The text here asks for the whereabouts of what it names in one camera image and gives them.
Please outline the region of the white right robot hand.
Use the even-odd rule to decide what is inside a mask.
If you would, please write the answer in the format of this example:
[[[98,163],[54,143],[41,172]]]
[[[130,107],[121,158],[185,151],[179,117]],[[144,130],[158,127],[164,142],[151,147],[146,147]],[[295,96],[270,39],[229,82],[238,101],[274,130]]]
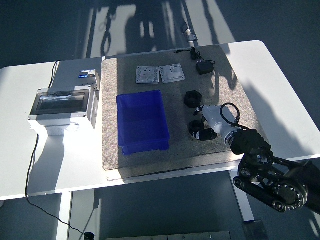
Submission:
[[[234,117],[228,107],[221,105],[200,105],[195,109],[194,116],[202,113],[202,117],[207,121],[213,131],[220,135],[225,145],[230,145],[231,139],[240,129],[240,111],[236,109],[237,116]]]

